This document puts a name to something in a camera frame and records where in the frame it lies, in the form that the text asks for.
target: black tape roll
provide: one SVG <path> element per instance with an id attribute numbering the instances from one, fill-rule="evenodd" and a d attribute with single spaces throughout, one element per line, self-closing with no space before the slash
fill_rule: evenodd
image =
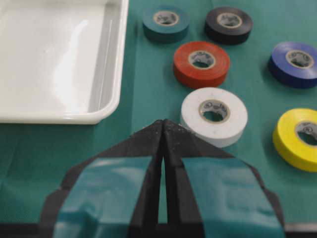
<path id="1" fill-rule="evenodd" d="M 245 12 L 233 7 L 218 7 L 206 18 L 205 32 L 214 41 L 236 45 L 245 42 L 253 22 Z"/>

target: teal tape roll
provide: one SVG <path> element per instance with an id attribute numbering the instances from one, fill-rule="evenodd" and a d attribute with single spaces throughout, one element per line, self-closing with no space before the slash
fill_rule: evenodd
<path id="1" fill-rule="evenodd" d="M 160 43 L 182 40 L 188 32 L 189 17 L 179 8 L 162 5 L 148 9 L 143 15 L 143 28 L 147 38 Z"/>

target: blue tape roll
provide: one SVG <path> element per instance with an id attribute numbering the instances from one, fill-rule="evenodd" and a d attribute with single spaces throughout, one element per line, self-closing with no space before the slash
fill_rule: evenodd
<path id="1" fill-rule="evenodd" d="M 143 15 L 143 28 L 147 38 L 160 43 L 182 40 L 188 32 L 189 17 L 179 8 L 162 5 L 148 9 Z"/>
<path id="2" fill-rule="evenodd" d="M 278 44 L 273 50 L 268 68 L 274 78 L 287 86 L 317 86 L 317 50 L 304 43 Z"/>

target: electrical tape roll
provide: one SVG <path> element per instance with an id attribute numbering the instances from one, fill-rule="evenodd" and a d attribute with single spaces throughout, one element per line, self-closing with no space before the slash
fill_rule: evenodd
<path id="1" fill-rule="evenodd" d="M 143 15 L 144 33 L 151 41 L 180 41 L 187 35 L 188 27 L 188 15 L 177 7 L 161 5 L 146 10 Z"/>
<path id="2" fill-rule="evenodd" d="M 189 42 L 174 54 L 174 75 L 191 88 L 217 87 L 222 84 L 230 67 L 227 53 L 203 41 Z"/>
<path id="3" fill-rule="evenodd" d="M 300 137 L 310 136 L 311 144 Z M 273 143 L 281 157 L 292 166 L 317 172 L 317 111 L 292 109 L 279 119 Z"/>
<path id="4" fill-rule="evenodd" d="M 206 113 L 214 112 L 222 120 L 213 121 Z M 181 124 L 204 141 L 222 148 L 237 142 L 248 121 L 243 102 L 219 88 L 201 88 L 190 93 L 182 104 Z"/>
<path id="5" fill-rule="evenodd" d="M 242 10 L 218 7 L 207 14 L 205 32 L 214 41 L 236 45 L 248 39 L 252 27 L 251 17 Z"/>
<path id="6" fill-rule="evenodd" d="M 317 50 L 304 43 L 278 44 L 268 63 L 275 79 L 294 88 L 317 86 Z"/>

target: tape roll center hole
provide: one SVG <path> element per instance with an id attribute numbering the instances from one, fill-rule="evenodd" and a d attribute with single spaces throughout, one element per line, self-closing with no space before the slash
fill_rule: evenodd
<path id="1" fill-rule="evenodd" d="M 242 25 L 242 19 L 240 16 L 231 12 L 219 14 L 217 17 L 217 22 L 226 28 L 237 28 Z"/>
<path id="2" fill-rule="evenodd" d="M 189 63 L 198 69 L 210 69 L 215 65 L 215 57 L 207 51 L 195 51 L 188 57 Z"/>
<path id="3" fill-rule="evenodd" d="M 223 102 L 208 100 L 201 104 L 200 114 L 208 122 L 220 123 L 229 117 L 229 108 Z"/>
<path id="4" fill-rule="evenodd" d="M 286 54 L 287 61 L 297 68 L 309 68 L 314 64 L 314 59 L 304 51 L 289 51 Z"/>
<path id="5" fill-rule="evenodd" d="M 179 16 L 172 11 L 159 11 L 154 15 L 154 21 L 162 26 L 173 26 L 179 21 Z"/>
<path id="6" fill-rule="evenodd" d="M 317 146 L 317 125 L 312 122 L 302 122 L 297 125 L 296 133 L 300 140 L 312 146 Z"/>

